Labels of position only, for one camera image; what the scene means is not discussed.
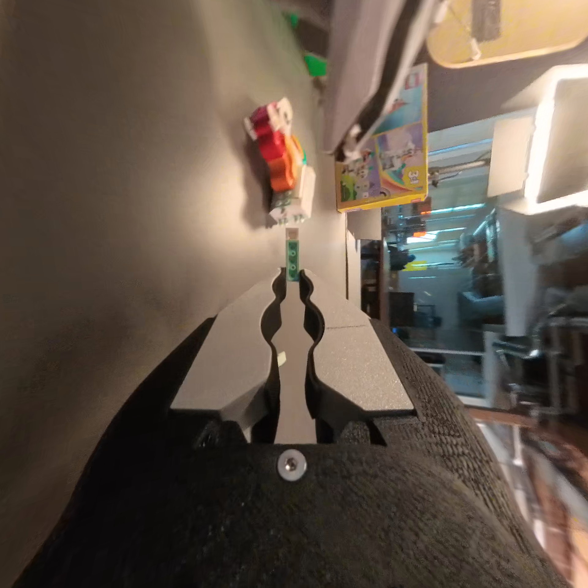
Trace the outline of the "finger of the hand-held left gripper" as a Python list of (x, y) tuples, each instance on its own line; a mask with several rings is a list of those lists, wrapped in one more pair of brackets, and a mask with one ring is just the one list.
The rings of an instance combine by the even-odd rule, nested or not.
[(341, 143), (377, 87), (385, 46), (405, 1), (335, 1), (330, 20), (323, 149)]

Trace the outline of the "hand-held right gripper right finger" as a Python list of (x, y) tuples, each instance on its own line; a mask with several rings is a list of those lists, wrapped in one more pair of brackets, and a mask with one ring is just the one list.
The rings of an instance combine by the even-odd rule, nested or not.
[(310, 271), (299, 275), (311, 338), (305, 398), (317, 425), (412, 417), (416, 409), (367, 314)]

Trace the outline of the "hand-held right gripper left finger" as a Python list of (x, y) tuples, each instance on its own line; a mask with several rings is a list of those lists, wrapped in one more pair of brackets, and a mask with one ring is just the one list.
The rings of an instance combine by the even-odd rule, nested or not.
[(278, 268), (215, 317), (170, 409), (235, 422), (253, 442), (274, 442), (281, 383), (273, 338), (282, 326)]

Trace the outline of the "green and white toy brick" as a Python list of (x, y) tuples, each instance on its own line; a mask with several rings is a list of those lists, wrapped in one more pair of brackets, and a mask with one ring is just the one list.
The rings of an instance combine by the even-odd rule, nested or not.
[(299, 282), (300, 242), (299, 228), (286, 228), (285, 231), (285, 272), (288, 282)]

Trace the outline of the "yellow toy brick set box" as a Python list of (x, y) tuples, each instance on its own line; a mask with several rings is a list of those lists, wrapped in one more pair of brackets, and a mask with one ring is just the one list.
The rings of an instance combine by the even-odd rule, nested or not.
[(340, 213), (423, 202), (428, 196), (428, 65), (409, 72), (358, 157), (335, 163)]

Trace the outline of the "stacked green plastic bins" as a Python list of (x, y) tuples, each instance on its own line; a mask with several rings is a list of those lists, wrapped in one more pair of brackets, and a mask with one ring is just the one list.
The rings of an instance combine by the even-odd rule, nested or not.
[(311, 22), (293, 12), (283, 12), (300, 46), (309, 75), (325, 79), (327, 76), (327, 34)]

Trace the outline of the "white board stand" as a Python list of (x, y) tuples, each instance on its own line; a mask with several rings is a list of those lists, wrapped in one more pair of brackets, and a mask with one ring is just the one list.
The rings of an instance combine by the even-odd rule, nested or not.
[(441, 23), (450, 1), (405, 1), (387, 41), (377, 87), (341, 143), (354, 156), (390, 114), (430, 31)]

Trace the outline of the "colourful toy brick model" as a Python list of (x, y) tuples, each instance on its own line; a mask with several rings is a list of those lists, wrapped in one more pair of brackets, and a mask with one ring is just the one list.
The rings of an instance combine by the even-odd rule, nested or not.
[(269, 174), (270, 218), (278, 225), (302, 224), (312, 216), (316, 172), (292, 133), (293, 107), (288, 97), (268, 102), (243, 119)]

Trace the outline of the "grey metal plate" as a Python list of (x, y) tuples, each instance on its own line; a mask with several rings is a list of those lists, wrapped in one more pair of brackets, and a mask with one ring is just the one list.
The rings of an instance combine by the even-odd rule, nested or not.
[(380, 208), (346, 212), (347, 229), (356, 240), (382, 239), (382, 212)]

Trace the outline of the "light wooden board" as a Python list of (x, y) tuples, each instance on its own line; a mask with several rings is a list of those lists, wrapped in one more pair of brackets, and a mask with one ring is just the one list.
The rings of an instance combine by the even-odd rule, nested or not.
[(576, 48), (587, 39), (587, 1), (442, 1), (426, 48), (460, 69)]

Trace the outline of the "white light panel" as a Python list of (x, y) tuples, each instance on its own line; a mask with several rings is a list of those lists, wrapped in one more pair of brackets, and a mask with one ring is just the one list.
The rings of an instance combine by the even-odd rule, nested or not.
[(587, 64), (550, 68), (503, 105), (496, 122), (488, 197), (532, 216), (587, 208)]

